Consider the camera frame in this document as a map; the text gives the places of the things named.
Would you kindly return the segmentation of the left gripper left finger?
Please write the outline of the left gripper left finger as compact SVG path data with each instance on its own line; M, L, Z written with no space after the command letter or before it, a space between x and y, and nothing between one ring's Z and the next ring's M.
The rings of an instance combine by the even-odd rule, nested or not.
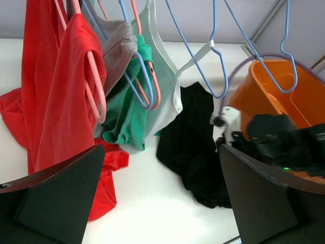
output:
M1 243L81 243L104 158L96 145L1 184Z

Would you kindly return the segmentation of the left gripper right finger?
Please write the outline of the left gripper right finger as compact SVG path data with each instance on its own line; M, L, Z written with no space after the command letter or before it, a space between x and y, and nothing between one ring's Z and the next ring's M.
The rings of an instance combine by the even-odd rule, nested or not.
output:
M324 243L324 185L226 144L219 157L242 243Z

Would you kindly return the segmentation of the black tank top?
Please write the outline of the black tank top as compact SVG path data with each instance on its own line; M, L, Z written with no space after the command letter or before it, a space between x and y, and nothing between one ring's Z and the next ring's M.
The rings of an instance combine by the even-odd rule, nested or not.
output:
M180 92L183 110L161 130L156 156L180 176L198 203L231 208L210 124L213 97L199 82Z

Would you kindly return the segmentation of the green tank top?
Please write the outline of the green tank top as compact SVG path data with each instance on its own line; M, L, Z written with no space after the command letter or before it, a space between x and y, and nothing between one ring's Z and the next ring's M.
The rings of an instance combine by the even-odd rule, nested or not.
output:
M155 64L152 60L152 49L145 43L143 35L136 35L138 44L138 53L145 62L145 67L150 74L148 61ZM140 81L146 95L149 96L149 90L145 82L145 77L140 70L140 65L132 61L127 70L131 72L131 80L136 85L135 78ZM102 138L107 143L129 144L137 150L145 149L144 132L146 127L147 110L145 110L138 101L131 88L128 87L125 78L118 81L117 93L107 97L106 120L101 125L103 128Z

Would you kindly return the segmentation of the white tank top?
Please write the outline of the white tank top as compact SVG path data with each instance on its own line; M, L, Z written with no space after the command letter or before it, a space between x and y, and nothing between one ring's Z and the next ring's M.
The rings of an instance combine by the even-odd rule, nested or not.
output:
M147 112L144 141L148 141L170 124L183 110L179 78L181 74L194 65L187 57L186 64L177 67L167 52L158 33L156 21L156 3L147 1L139 14L142 35L146 44L152 49L152 60L155 64L155 74L160 87L161 101L158 108Z

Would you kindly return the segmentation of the blue hanger with white top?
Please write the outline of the blue hanger with white top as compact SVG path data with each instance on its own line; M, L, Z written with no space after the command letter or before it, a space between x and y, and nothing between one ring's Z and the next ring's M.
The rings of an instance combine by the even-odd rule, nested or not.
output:
M220 51L218 51L215 46L214 46L214 36L216 34L217 31L217 1L213 0L213 30L211 33L211 37L210 40L194 55L192 53L191 48L188 45L188 42L185 38L185 36L183 35L181 28L179 27L176 18L174 17L174 14L172 12L172 9L170 7L170 4L167 0L165 0L166 5L168 7L168 10L170 12L171 18L174 22L174 25L176 26L176 29L178 31L178 33L180 34L183 43L185 44L185 47L187 49L187 51L189 52L191 59L177 72L178 74L180 74L182 71L184 71L185 69L189 68L192 65L195 65L198 69L198 71L201 74L201 77L203 78L204 82L206 83L208 89L210 90L211 94L213 95L214 98L216 99L221 99L226 95L226 92L228 91L229 88L229 81L228 81L228 74L226 71L226 67L225 67L225 62L224 62L224 58L223 55ZM214 90L212 89L212 86L210 84L210 82L207 80L205 73L203 72L202 68L199 65L199 61L206 56L207 53L209 53L210 51L213 51L214 53L216 53L219 56L220 59L220 63L221 63L221 68L222 68L222 72L223 72L223 76L224 76L224 90L220 95L217 95Z

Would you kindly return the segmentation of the blue hanger with black top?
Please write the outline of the blue hanger with black top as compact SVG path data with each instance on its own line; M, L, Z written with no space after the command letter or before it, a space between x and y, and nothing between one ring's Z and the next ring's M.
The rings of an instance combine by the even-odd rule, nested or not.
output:
M227 6L231 16L233 17L236 25L238 26L240 32L242 33L243 37L245 38L246 42L248 43L248 45L252 48L253 53L255 54L256 58L260 61L261 65L263 66L263 68L265 69L265 71L267 72L267 74L269 75L269 77L271 78L271 80L273 81L273 83L276 85L276 87L279 89L279 91L281 93L284 94L288 94L290 92L292 92L297 84L298 84L298 74L297 74L297 69L296 69L296 64L295 64L295 60L294 57L289 53L286 52L284 50L284 42L286 41L287 37L288 37L288 33L289 33L289 12L290 12L290 0L286 1L286 17L285 17L285 32L284 32L284 37L282 39L282 41L280 42L280 51L283 55L285 55L286 57L289 58L291 65L292 65L292 73L294 75L294 82L291 88L287 89L287 90L283 90L281 88L281 86L278 84L278 82L274 79L274 77L272 76L271 72L269 71L269 69L266 67L266 65L264 64L264 62L262 61L261 57L259 56L259 54L257 53L256 48L253 46L252 42L250 41L250 39L248 38L248 36L246 35L245 31L243 30L243 28L241 27L240 23L238 22L238 20L236 19L229 3L224 0L225 5Z

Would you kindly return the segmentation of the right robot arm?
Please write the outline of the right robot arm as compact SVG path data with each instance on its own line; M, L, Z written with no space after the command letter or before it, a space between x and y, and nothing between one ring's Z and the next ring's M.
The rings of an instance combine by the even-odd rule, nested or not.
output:
M231 146L290 174L324 184L324 124L298 129L285 115L258 114Z

